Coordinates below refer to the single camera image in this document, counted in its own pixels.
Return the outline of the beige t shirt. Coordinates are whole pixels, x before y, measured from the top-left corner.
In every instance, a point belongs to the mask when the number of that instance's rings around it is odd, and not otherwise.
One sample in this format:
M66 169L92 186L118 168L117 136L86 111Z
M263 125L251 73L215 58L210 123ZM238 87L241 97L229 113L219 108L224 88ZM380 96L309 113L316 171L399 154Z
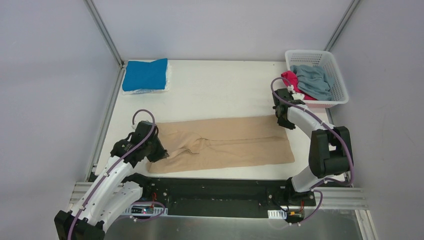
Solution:
M147 164L152 174L295 162L286 130L273 115L158 123L168 156Z

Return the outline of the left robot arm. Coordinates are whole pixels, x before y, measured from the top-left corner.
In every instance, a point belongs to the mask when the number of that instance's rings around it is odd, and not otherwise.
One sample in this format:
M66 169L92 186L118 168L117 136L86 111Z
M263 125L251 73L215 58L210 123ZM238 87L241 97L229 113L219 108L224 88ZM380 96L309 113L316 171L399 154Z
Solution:
M54 224L61 240L102 240L110 225L133 203L152 198L152 179L135 173L143 159L156 162L168 152L155 123L140 121L117 141L107 164L82 198L68 211L60 210Z

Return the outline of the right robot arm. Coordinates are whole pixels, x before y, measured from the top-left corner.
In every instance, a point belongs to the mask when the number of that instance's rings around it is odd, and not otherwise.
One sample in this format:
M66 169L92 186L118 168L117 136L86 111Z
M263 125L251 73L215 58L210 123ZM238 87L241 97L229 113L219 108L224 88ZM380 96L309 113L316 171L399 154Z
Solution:
M299 128L310 139L308 166L286 181L283 192L284 200L296 205L332 176L352 170L350 132L344 126L322 121L302 100L294 99L286 88L274 90L272 95L277 124L289 130Z

